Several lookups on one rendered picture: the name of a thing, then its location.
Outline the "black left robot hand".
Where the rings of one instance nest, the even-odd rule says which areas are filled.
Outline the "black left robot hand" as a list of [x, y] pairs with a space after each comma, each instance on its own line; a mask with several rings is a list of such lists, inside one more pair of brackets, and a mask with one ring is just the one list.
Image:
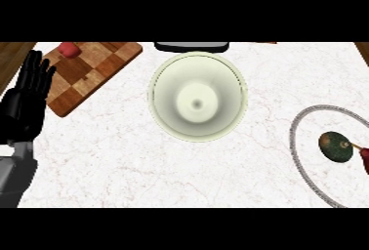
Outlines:
[[30, 50], [16, 86], [0, 101], [0, 145], [31, 142], [39, 136], [46, 109], [46, 98], [56, 67], [42, 58], [42, 51]]

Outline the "cream ceramic bowl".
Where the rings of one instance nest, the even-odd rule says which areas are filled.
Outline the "cream ceramic bowl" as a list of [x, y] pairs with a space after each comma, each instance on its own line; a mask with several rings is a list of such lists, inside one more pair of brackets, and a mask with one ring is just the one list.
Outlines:
[[222, 138], [242, 120], [248, 89], [228, 59], [189, 52], [158, 68], [149, 88], [154, 120], [163, 130], [188, 142]]

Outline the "green pear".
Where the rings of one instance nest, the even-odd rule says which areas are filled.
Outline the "green pear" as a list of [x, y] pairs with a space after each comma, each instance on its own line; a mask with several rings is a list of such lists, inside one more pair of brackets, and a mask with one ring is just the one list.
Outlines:
[[319, 138], [319, 149], [335, 163], [344, 163], [352, 159], [353, 150], [362, 147], [341, 133], [329, 131]]

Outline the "checkered wooden cutting board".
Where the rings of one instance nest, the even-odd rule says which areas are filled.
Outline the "checkered wooden cutting board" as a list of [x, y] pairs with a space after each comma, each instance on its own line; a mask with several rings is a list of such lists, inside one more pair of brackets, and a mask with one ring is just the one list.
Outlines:
[[59, 117], [73, 112], [143, 52], [138, 42], [81, 42], [78, 47], [83, 52], [74, 59], [58, 49], [43, 56], [56, 67], [46, 103]]

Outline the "dark red fruit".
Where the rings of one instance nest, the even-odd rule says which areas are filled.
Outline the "dark red fruit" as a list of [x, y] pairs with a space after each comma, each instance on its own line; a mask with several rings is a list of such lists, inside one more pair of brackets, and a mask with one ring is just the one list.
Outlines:
[[360, 156], [363, 160], [365, 171], [366, 174], [369, 175], [369, 148], [363, 147], [360, 149]]

